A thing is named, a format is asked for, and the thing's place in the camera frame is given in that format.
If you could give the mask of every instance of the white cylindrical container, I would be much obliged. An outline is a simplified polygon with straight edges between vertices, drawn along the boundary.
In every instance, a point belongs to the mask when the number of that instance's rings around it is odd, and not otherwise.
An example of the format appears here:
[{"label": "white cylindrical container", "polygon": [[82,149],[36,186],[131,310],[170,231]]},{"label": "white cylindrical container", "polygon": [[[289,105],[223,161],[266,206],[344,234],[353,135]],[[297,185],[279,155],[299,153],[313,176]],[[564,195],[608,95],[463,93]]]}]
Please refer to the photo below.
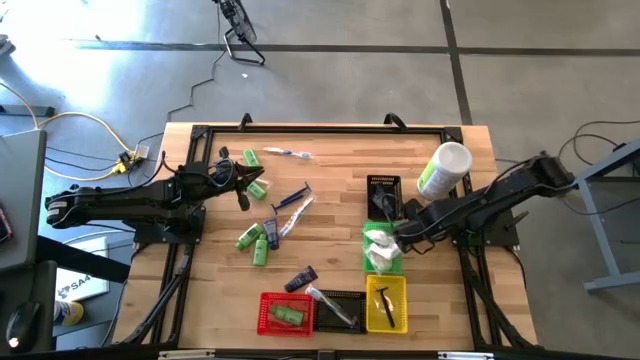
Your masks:
[{"label": "white cylindrical container", "polygon": [[470,169],[469,149],[456,142],[444,143],[418,178],[418,191],[429,200],[444,198]]}]

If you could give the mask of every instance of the wooden table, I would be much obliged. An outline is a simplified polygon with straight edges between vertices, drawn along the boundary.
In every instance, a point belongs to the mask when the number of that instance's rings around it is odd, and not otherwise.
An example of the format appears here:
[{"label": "wooden table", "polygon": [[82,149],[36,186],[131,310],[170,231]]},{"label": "wooden table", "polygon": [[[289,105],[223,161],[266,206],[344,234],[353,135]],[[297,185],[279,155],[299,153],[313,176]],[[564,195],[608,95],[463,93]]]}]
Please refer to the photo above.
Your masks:
[{"label": "wooden table", "polygon": [[[162,150],[174,168],[186,159],[192,125],[167,124]],[[464,144],[473,154],[471,179],[478,189],[496,176],[489,131],[485,126],[463,126],[462,132]],[[307,265],[319,275],[314,282],[318,288],[365,290],[362,225],[367,221],[366,176],[400,175],[404,201],[415,197],[425,204],[417,193],[416,181],[439,144],[434,135],[216,134],[212,161],[218,159],[218,150],[227,146],[231,157],[244,163],[242,151],[253,148],[265,167],[263,178],[274,184],[265,200],[251,199],[247,212],[240,211],[235,193],[205,202],[205,232],[196,247],[180,347],[472,349],[458,254],[450,242],[438,243],[424,256],[405,255],[409,309],[406,335],[316,332],[310,338],[285,338],[256,334],[260,293],[283,291],[284,284]],[[309,151],[315,158],[307,161],[267,154],[261,150],[265,146]],[[159,178],[170,175],[162,170]],[[281,240],[280,249],[269,252],[267,266],[252,266],[252,253],[234,247],[238,237],[253,223],[273,217],[270,204],[302,188],[305,180],[313,189],[316,202],[289,236]],[[279,213],[280,226],[295,208]],[[114,340],[130,334],[156,301],[166,253],[167,246],[152,245],[133,261]],[[522,335],[536,343],[518,264],[500,248],[488,248],[487,260],[496,301]],[[486,312],[479,299],[478,302],[483,333],[489,339]],[[167,318],[172,318],[172,304]],[[165,332],[170,328],[169,320],[165,319]]]}]

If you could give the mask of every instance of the red plastic bin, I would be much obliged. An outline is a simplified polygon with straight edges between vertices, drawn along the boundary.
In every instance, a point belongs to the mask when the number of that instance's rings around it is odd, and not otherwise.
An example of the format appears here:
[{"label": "red plastic bin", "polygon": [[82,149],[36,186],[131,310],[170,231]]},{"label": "red plastic bin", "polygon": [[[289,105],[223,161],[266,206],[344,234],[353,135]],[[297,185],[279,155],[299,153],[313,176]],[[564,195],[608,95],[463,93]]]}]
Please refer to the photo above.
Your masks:
[{"label": "red plastic bin", "polygon": [[[304,313],[302,325],[296,326],[276,319],[269,312],[271,305],[282,305]],[[305,294],[262,293],[258,312],[258,335],[308,337],[313,334],[313,298]]]}]

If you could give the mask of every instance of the yellow basket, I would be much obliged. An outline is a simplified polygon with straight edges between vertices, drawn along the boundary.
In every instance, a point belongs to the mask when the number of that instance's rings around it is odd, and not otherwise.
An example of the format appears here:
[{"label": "yellow basket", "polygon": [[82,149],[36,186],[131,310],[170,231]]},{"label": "yellow basket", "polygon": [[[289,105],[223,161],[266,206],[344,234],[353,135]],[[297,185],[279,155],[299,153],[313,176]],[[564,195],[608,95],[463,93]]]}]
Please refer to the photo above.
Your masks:
[{"label": "yellow basket", "polygon": [[[380,292],[376,291],[385,286],[389,287],[384,295],[389,300],[394,328],[389,324]],[[409,331],[407,317],[407,279],[404,276],[367,276],[367,331],[406,334]]]}]

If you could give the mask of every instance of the black basket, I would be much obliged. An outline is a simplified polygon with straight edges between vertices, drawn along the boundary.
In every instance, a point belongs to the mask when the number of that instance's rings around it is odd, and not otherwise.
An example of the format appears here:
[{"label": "black basket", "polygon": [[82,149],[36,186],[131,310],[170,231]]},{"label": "black basket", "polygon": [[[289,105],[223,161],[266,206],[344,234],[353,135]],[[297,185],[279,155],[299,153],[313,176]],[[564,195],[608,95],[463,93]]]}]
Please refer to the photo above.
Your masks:
[{"label": "black basket", "polygon": [[367,175],[367,216],[372,221],[387,222],[387,217],[382,209],[373,203],[372,197],[376,193],[376,186],[382,186],[385,194],[389,194],[386,199],[393,208],[391,220],[402,219],[402,182],[400,176],[391,175]]},{"label": "black basket", "polygon": [[344,334],[366,334],[367,294],[358,291],[320,290],[325,296],[337,302],[349,316],[355,316],[358,323],[349,327],[322,301],[313,302],[313,330]]}]

